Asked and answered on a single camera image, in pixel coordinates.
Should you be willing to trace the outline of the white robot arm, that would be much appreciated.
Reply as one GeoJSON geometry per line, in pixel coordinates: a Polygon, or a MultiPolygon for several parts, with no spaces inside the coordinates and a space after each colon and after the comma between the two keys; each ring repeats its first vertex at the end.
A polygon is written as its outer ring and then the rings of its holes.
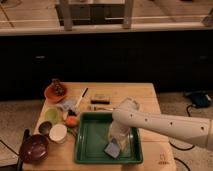
{"type": "Polygon", "coordinates": [[[132,98],[112,111],[110,138],[124,138],[131,127],[142,128],[213,151],[213,119],[145,113],[132,98]]]}

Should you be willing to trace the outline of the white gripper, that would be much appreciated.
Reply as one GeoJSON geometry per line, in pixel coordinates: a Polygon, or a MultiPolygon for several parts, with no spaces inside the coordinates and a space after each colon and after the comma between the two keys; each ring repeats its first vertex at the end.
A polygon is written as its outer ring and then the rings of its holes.
{"type": "Polygon", "coordinates": [[[128,143],[128,135],[130,133],[130,128],[124,126],[117,121],[113,121],[109,126],[108,140],[111,141],[115,139],[121,150],[126,148],[128,143]]]}

